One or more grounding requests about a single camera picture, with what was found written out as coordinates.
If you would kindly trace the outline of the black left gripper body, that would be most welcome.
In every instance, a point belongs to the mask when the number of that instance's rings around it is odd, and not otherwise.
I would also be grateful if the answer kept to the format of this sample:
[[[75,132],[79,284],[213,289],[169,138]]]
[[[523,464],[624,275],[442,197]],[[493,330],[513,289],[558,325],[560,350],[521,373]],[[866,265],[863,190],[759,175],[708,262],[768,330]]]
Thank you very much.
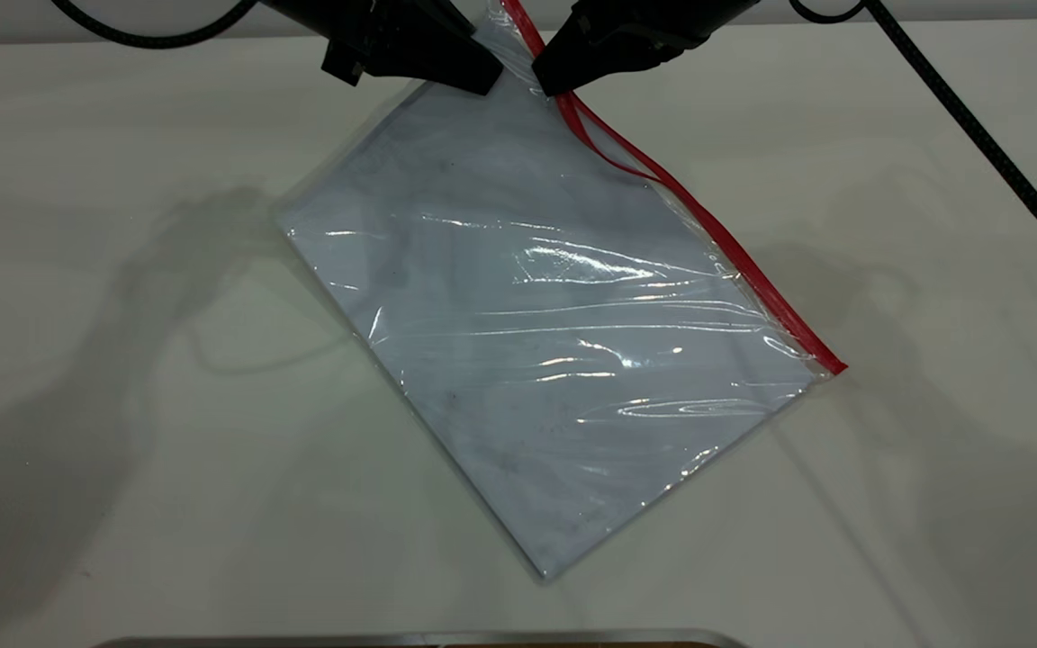
[[[472,22],[449,1],[264,1],[262,5],[324,37],[371,26],[435,26],[469,36]]]

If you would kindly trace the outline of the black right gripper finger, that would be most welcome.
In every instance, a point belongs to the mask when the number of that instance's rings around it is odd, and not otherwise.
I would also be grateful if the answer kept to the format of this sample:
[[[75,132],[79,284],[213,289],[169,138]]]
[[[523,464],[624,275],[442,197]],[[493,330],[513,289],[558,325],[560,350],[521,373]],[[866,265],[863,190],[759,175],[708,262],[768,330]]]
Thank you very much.
[[[568,94],[609,75],[641,69],[641,41],[601,31],[579,18],[564,24],[532,63],[546,97]]]
[[[657,38],[630,38],[628,71],[657,68],[674,60],[686,50],[695,49],[694,40],[657,40]]]

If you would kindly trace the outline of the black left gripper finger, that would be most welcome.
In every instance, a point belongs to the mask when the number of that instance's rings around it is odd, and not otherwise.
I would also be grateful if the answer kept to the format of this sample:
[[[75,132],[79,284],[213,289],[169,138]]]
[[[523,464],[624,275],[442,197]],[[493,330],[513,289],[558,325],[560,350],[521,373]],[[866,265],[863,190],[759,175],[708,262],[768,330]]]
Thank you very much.
[[[468,34],[401,30],[383,34],[365,61],[370,77],[423,79],[474,95],[486,95],[503,65]]]
[[[330,40],[321,69],[346,85],[357,86],[365,71],[366,50],[361,45],[344,40]]]

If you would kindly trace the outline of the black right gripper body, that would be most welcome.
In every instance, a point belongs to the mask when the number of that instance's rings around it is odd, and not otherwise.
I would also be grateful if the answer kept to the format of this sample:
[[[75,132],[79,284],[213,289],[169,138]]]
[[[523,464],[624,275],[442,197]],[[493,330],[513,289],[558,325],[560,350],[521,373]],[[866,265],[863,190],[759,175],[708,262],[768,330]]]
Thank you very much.
[[[707,41],[756,1],[577,1],[573,18],[589,40],[634,34],[651,41]]]

